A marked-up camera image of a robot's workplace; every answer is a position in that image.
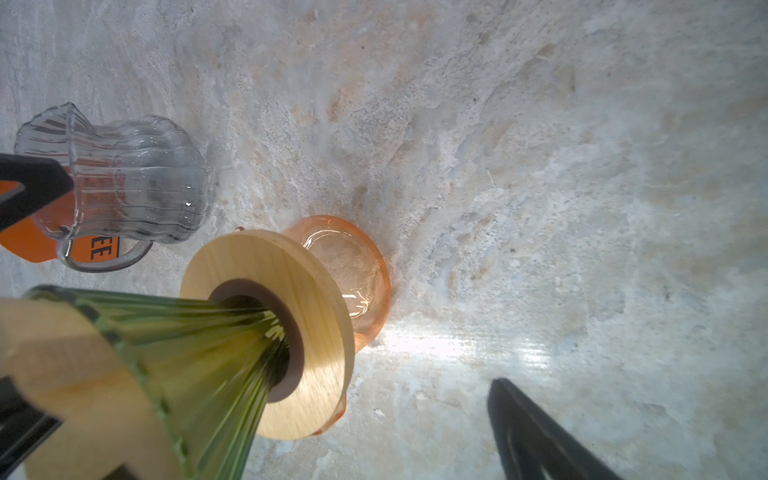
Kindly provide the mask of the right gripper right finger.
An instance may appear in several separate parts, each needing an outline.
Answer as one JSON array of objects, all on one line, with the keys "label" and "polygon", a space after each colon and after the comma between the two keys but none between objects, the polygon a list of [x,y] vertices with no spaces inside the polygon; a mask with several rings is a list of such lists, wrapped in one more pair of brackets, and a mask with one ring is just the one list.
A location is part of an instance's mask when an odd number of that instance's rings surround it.
[{"label": "right gripper right finger", "polygon": [[492,381],[487,409],[506,478],[618,477],[510,380]]}]

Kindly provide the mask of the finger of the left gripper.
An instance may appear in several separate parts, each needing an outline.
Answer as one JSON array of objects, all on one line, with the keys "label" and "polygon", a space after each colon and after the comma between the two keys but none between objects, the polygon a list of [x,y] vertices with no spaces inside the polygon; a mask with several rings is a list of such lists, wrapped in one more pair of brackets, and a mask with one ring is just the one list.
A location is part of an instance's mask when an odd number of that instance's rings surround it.
[{"label": "finger of the left gripper", "polygon": [[50,158],[1,154],[1,180],[17,186],[1,195],[4,231],[63,197],[74,187],[64,167]]}]

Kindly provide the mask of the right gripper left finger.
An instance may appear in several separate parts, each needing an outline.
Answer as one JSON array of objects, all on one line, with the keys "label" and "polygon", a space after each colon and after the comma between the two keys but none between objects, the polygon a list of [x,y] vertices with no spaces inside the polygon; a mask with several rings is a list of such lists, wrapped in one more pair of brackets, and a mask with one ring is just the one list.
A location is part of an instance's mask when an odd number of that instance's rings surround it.
[{"label": "right gripper left finger", "polygon": [[9,376],[1,378],[1,479],[6,480],[60,426],[28,403]]}]

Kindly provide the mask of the coffee filter pack orange clip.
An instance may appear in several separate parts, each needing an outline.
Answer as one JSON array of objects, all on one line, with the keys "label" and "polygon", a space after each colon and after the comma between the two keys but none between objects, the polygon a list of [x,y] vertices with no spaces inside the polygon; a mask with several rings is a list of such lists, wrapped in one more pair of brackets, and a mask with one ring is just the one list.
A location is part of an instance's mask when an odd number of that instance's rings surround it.
[{"label": "coffee filter pack orange clip", "polygon": [[[32,218],[1,232],[1,245],[17,257],[31,263],[57,258],[57,242],[37,228]],[[72,245],[72,258],[81,263],[103,263],[119,258],[120,239],[108,236],[77,238]]]}]

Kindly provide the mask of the grey glass carafe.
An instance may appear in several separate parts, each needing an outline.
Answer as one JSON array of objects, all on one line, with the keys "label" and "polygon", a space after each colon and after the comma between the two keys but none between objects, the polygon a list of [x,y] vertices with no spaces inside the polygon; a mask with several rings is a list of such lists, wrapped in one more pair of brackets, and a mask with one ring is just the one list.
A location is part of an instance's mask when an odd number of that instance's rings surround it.
[{"label": "grey glass carafe", "polygon": [[[208,214],[213,168],[192,137],[165,117],[94,125],[66,103],[23,124],[14,152],[55,160],[72,179],[73,190],[33,220],[55,241],[58,259],[79,272],[132,266],[156,243],[188,240]],[[75,241],[96,236],[134,244],[116,259],[76,260]]]}]

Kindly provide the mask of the green glass dripper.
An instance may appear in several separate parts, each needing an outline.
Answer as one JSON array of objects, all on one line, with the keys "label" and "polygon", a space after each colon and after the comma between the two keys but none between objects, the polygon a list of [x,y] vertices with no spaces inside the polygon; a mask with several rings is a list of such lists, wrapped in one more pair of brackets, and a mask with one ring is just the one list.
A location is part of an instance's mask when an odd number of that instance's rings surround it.
[{"label": "green glass dripper", "polygon": [[185,478],[241,478],[290,357],[279,318],[264,303],[53,285],[25,297],[66,305],[90,321],[138,381]]}]

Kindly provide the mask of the orange glass carafe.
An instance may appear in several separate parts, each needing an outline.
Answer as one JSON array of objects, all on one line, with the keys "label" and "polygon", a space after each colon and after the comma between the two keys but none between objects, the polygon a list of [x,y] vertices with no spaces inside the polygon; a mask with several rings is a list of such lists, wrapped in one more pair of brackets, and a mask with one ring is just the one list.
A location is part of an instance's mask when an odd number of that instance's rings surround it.
[{"label": "orange glass carafe", "polygon": [[[280,234],[300,244],[333,278],[348,310],[355,350],[362,350],[381,331],[391,306],[390,275],[376,245],[353,223],[328,215],[305,217]],[[287,398],[303,377],[305,354],[303,339],[285,302],[266,286],[248,279],[230,280],[210,297],[239,306],[260,302],[276,315],[288,353],[276,367],[269,402]]]}]

